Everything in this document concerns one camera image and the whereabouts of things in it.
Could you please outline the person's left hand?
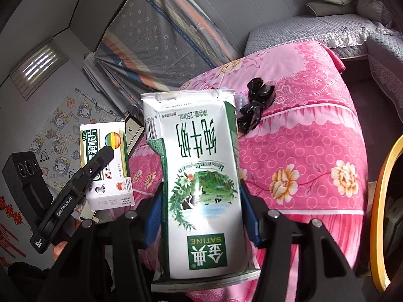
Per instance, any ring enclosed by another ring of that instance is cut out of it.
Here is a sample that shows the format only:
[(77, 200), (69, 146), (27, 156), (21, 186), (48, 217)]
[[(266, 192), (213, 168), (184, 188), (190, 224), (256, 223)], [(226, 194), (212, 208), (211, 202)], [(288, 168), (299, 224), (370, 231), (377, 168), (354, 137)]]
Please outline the person's left hand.
[[(77, 229), (81, 225), (81, 222), (75, 218), (73, 220), (75, 223), (75, 229)], [(56, 261), (59, 258), (60, 254), (63, 252), (63, 249), (65, 248), (66, 245), (67, 245), (67, 241), (62, 241), (53, 247), (53, 260), (54, 261)]]

